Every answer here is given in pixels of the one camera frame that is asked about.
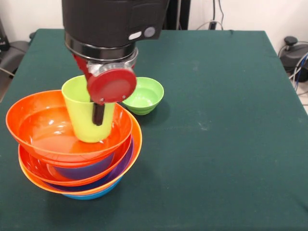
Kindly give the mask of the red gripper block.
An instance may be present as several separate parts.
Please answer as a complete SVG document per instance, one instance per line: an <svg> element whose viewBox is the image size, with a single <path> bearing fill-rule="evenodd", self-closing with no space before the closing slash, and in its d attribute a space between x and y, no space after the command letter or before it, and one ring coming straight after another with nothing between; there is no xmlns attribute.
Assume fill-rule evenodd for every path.
<svg viewBox="0 0 308 231"><path fill-rule="evenodd" d="M103 123L104 103L121 102L134 92L137 85L134 66L126 63L91 64L75 54L73 57L85 75L86 88L94 102L92 122L100 126Z"/></svg>

